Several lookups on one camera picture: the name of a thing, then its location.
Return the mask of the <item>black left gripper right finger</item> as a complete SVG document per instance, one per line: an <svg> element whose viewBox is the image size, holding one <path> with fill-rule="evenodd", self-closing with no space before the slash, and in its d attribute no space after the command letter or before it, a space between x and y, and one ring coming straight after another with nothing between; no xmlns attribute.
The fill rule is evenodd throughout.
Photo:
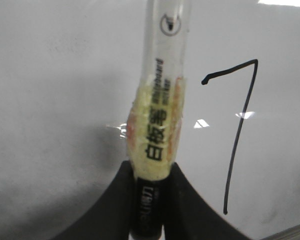
<svg viewBox="0 0 300 240"><path fill-rule="evenodd" d="M196 192L179 165L172 165L165 199L167 240L248 240Z"/></svg>

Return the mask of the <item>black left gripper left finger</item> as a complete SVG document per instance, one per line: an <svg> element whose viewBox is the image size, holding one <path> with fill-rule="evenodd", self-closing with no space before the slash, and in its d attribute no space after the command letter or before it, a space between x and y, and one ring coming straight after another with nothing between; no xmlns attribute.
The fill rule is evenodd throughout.
<svg viewBox="0 0 300 240"><path fill-rule="evenodd" d="M130 232L133 170L123 161L110 185L94 205L54 240L127 240Z"/></svg>

